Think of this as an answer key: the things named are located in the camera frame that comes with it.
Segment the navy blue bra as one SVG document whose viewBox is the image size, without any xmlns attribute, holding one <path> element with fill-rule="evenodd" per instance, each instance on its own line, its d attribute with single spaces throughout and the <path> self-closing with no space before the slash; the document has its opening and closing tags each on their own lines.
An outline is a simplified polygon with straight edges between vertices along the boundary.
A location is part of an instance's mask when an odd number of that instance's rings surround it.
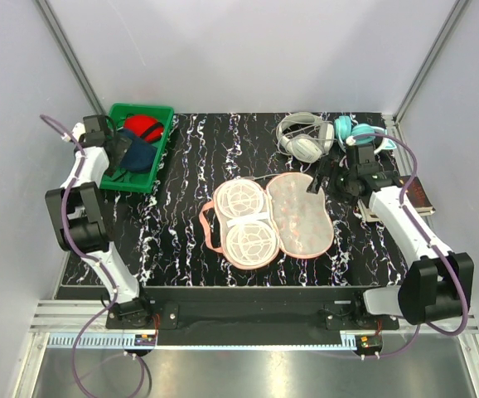
<svg viewBox="0 0 479 398">
<path fill-rule="evenodd" d="M 131 145 L 125 153 L 120 167 L 133 173 L 149 172 L 157 156 L 157 149 L 129 129 L 119 129 L 118 133 L 131 140 Z"/>
</svg>

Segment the red bra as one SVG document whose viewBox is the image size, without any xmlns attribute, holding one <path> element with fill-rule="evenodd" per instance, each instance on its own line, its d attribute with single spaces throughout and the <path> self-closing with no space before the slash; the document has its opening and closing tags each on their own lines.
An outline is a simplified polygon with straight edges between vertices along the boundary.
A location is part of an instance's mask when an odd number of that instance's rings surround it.
<svg viewBox="0 0 479 398">
<path fill-rule="evenodd" d="M 164 125 L 145 114 L 130 114 L 123 122 L 123 126 L 147 143 L 155 143 L 164 133 Z"/>
</svg>

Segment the pink mesh laundry bag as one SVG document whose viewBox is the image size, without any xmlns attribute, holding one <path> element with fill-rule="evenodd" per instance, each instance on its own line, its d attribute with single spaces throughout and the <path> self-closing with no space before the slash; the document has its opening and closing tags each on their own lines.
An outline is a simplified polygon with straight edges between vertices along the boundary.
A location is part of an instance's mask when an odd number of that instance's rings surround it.
<svg viewBox="0 0 479 398">
<path fill-rule="evenodd" d="M 324 191 L 307 190 L 312 183 L 300 172 L 278 174 L 265 187 L 246 177 L 222 183 L 199 213 L 207 248 L 242 270 L 269 265 L 280 252 L 299 260 L 323 255 L 334 227 Z"/>
</svg>

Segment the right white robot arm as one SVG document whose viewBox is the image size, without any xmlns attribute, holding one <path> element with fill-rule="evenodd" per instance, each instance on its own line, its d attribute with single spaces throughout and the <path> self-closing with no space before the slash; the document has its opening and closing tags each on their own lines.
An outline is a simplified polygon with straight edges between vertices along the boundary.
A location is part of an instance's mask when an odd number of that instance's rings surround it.
<svg viewBox="0 0 479 398">
<path fill-rule="evenodd" d="M 370 328 L 380 315 L 402 318 L 411 325 L 426 324 L 447 336 L 467 326 L 474 263 L 456 253 L 430 229 L 407 196 L 415 176 L 403 180 L 394 170 L 383 170 L 370 143 L 346 149 L 347 166 L 321 160 L 308 192 L 328 184 L 342 201 L 362 201 L 380 219 L 409 267 L 401 284 L 367 289 L 351 307 L 351 321 Z"/>
</svg>

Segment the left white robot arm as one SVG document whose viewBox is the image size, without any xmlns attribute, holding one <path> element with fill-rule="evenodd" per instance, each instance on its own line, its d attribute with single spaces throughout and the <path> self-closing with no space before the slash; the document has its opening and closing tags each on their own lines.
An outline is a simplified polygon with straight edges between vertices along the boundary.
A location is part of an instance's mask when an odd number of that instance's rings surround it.
<svg viewBox="0 0 479 398">
<path fill-rule="evenodd" d="M 110 320 L 120 328 L 145 328 L 152 321 L 152 304 L 115 246 L 100 191 L 104 175 L 117 171 L 132 140 L 103 114 L 83 118 L 72 130 L 51 116 L 40 119 L 75 146 L 69 176 L 45 194 L 59 247 L 79 256 L 103 283 L 109 301 L 102 312 Z"/>
</svg>

